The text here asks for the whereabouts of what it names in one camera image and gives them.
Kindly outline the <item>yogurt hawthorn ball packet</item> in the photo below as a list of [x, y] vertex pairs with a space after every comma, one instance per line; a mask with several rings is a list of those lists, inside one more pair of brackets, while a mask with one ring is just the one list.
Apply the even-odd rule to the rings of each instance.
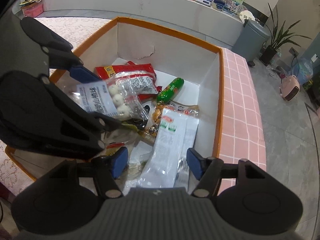
[[149, 119], [149, 114], [134, 89], [133, 81], [128, 78], [111, 77], [107, 80], [80, 83], [70, 77], [60, 88], [88, 113], [97, 112], [120, 121]]

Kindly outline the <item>white silver snack pouch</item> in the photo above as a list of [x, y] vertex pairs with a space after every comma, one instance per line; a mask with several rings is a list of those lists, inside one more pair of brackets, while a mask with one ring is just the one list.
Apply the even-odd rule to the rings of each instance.
[[142, 188], [189, 186], [187, 150], [195, 142], [199, 119], [165, 108], [148, 159], [138, 181]]

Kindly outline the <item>red silver snack bag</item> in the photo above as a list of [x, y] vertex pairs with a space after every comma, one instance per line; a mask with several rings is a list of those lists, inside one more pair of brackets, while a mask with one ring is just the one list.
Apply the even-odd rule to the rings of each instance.
[[157, 86], [157, 75], [150, 63], [135, 64], [127, 61], [125, 64], [95, 67], [94, 73], [101, 79], [111, 77], [128, 79], [141, 101], [153, 99], [162, 91], [162, 86]]

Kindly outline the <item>green sausage snack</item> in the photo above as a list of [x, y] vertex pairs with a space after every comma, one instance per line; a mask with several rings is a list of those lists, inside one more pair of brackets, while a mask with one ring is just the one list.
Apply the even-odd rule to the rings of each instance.
[[156, 98], [157, 103], [166, 104], [173, 99], [184, 85], [184, 80], [180, 77], [175, 78], [162, 90]]

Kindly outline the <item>orange white storage box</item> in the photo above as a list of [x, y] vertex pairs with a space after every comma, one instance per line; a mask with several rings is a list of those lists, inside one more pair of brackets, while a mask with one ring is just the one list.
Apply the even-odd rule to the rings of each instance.
[[117, 17], [80, 44], [75, 54], [101, 78], [118, 75], [130, 64], [152, 66], [151, 74], [129, 75], [140, 100], [151, 107], [174, 79], [183, 79], [169, 103], [199, 107], [195, 148], [205, 157], [218, 155], [224, 96], [221, 48], [151, 22]]

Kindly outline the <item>Mimi fries snack bag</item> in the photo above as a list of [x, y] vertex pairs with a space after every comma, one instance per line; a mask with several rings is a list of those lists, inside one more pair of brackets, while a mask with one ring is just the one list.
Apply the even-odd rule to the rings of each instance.
[[127, 148], [129, 156], [125, 172], [130, 179], [140, 176], [153, 148], [152, 142], [129, 128], [105, 133], [103, 142], [106, 149], [99, 156], [112, 156], [121, 147]]

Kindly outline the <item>pink lace tablecloth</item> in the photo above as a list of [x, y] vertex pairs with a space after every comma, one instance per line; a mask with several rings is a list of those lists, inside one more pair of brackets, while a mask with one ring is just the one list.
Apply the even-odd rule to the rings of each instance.
[[39, 22], [73, 46], [85, 67], [105, 79], [129, 65], [153, 67], [155, 86], [169, 97], [164, 104], [134, 83], [139, 98], [150, 106], [146, 129], [131, 147], [131, 161], [143, 164], [155, 140], [162, 109], [194, 115], [199, 123], [194, 145], [220, 125], [218, 150], [209, 144], [207, 157], [235, 164], [249, 159], [266, 168], [260, 109], [249, 68], [243, 57], [188, 34], [128, 17], [113, 20], [83, 17], [40, 18]]

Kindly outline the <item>pink basket with items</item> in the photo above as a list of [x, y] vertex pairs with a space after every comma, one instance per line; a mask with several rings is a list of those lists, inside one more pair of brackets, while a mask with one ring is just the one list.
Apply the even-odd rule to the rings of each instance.
[[21, 0], [19, 6], [24, 17], [35, 18], [43, 13], [42, 0]]

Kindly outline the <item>pink space heater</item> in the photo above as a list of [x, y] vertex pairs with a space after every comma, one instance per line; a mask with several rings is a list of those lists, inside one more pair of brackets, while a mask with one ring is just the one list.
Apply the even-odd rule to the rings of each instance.
[[300, 90], [300, 84], [297, 77], [294, 75], [290, 75], [283, 78], [281, 80], [279, 89], [280, 96], [286, 101], [291, 101]]

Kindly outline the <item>grey trash can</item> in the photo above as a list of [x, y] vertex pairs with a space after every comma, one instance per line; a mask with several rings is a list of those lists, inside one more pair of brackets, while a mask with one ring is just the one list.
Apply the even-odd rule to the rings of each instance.
[[256, 21], [247, 20], [232, 47], [232, 52], [242, 56], [246, 62], [253, 62], [270, 36], [270, 31], [266, 27]]

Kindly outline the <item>blue water jug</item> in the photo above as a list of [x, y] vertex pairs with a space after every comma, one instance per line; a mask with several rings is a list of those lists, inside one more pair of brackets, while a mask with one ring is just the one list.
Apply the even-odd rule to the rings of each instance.
[[298, 59], [291, 69], [291, 74], [297, 78], [300, 85], [307, 83], [313, 77], [312, 61], [306, 58]]

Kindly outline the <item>grey marble TV console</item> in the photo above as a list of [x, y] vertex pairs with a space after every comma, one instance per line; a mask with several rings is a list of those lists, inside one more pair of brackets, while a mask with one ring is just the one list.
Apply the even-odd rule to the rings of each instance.
[[42, 0], [45, 11], [101, 10], [142, 16], [185, 27], [230, 46], [242, 22], [224, 12], [191, 0]]

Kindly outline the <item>potted green plant right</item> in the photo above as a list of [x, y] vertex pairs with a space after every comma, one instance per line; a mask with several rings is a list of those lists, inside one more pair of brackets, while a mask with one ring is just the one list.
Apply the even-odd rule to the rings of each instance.
[[278, 49], [281, 48], [282, 45], [290, 43], [294, 46], [300, 47], [300, 45], [293, 41], [292, 39], [294, 37], [301, 37], [301, 38], [306, 38], [306, 39], [311, 39], [308, 36], [305, 35], [299, 35], [296, 34], [295, 32], [292, 32], [292, 28], [295, 27], [300, 20], [294, 22], [293, 24], [289, 25], [285, 29], [285, 24], [286, 21], [282, 23], [281, 26], [279, 26], [279, 13], [278, 13], [278, 8], [275, 7], [276, 12], [273, 13], [273, 10], [271, 9], [270, 4], [268, 4], [268, 8], [271, 14], [271, 21], [272, 21], [272, 28], [267, 27], [267, 29], [270, 31], [271, 37], [270, 37], [270, 44], [266, 47], [265, 51], [259, 58], [259, 60], [265, 65], [268, 66], [272, 60], [272, 58], [277, 54]]

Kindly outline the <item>white cap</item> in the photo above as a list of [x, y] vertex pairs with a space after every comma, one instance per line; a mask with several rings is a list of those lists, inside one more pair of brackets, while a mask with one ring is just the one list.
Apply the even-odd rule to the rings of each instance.
[[255, 21], [255, 16], [249, 11], [249, 10], [244, 10], [239, 13], [239, 18], [242, 23], [245, 23], [247, 20], [252, 20]]

